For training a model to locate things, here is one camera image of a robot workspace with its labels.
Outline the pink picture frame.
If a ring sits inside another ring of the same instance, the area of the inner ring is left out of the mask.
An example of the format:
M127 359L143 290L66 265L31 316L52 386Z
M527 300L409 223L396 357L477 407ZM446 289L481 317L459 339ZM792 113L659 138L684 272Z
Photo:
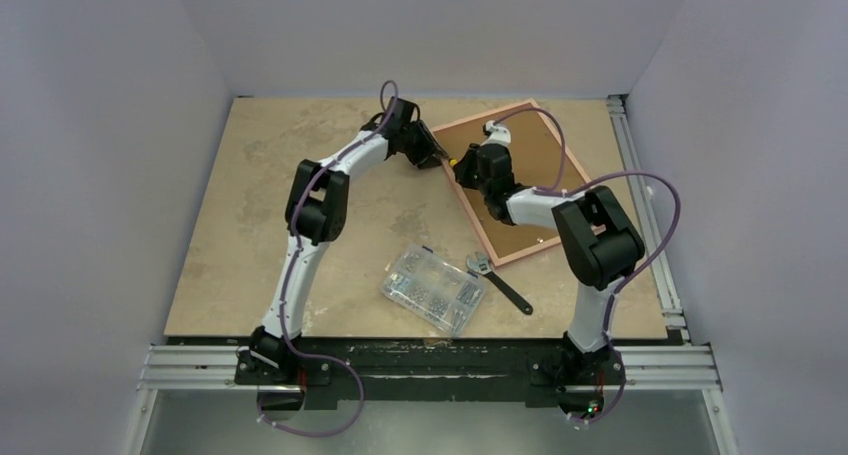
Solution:
M588 133L610 135L611 124L600 119L602 111L597 103L585 103L586 119L577 122L561 121L565 137L561 138L556 125L538 110L541 105L534 99L467 115L446 122L433 130L433 135L445 149L449 160L460 160L472 144L481 145L485 139L484 125L496 121L511 133L508 151L511 173L518 189L550 188L570 192L591 180L582 160L572 145L575 136ZM459 204L470 220L472 230L479 239L484 253L496 267L530 257L561 244L555 229L532 225L509 226L490 213L484 194L458 184L449 162L443 164L449 186L457 195Z

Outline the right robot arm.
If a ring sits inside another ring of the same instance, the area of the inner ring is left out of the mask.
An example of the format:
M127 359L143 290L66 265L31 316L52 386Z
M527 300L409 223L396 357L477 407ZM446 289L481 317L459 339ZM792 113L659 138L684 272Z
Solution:
M573 193L515 181L507 147L472 144L450 162L455 181L476 190L492 218L510 226L555 230L578 282L575 312L564 335L561 367L576 382L596 374L611 351L615 285L635 272L645 245L613 191L604 185Z

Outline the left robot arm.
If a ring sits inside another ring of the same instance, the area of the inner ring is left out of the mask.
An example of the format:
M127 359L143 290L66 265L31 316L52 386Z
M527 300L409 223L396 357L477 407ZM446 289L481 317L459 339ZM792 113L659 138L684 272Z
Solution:
M317 269L345 227L352 182L396 154L420 170L434 168L446 158L421 119L420 107L393 97L339 151L298 165L286 204L288 239L280 281L248 349L272 383L287 383L297 374L303 355L294 340L302 334Z

